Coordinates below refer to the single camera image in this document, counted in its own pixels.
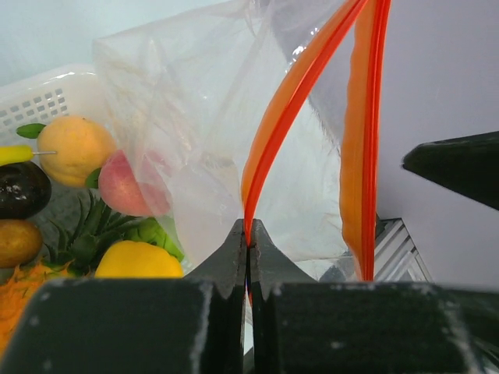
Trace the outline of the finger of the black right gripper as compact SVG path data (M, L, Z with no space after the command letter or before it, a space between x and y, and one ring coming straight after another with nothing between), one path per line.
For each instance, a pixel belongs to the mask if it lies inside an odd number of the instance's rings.
M446 189L498 209L498 132L421 143L402 168Z

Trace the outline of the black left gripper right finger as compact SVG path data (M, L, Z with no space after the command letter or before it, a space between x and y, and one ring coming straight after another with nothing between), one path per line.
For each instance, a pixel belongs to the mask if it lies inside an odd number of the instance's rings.
M249 298L257 373L322 373L317 282L273 243L264 223L253 222L249 245Z

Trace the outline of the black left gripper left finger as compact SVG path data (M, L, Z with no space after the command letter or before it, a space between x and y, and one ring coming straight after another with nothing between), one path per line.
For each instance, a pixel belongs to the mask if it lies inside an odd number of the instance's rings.
M186 277L203 295L189 359L193 373L241 373L246 304L246 244L242 220Z

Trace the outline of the yellow toy bell pepper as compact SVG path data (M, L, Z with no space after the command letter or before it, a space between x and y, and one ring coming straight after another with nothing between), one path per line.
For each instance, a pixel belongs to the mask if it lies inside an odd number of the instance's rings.
M181 278L180 262L161 247L121 241L110 246L99 262L96 278Z

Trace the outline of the pink toy peach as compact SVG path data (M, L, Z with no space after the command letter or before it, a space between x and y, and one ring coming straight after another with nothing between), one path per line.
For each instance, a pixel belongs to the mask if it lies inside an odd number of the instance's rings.
M89 189L97 189L113 210L135 217L164 215L170 210L165 194L150 183L138 183L122 150L115 151L102 167L85 180Z

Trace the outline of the clear zip bag red zipper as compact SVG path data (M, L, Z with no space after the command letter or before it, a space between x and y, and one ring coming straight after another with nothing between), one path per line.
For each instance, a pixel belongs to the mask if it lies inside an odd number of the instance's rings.
M189 269L242 218L314 279L373 279L390 8L227 1L94 42L119 147Z

